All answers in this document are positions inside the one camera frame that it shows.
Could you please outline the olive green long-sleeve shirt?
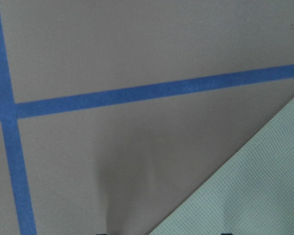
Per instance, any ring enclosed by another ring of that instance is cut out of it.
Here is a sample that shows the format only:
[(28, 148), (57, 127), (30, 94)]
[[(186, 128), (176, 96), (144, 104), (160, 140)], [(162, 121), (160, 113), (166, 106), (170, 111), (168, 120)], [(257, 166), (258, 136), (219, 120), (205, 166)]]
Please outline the olive green long-sleeve shirt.
[(152, 233), (294, 235), (294, 98)]

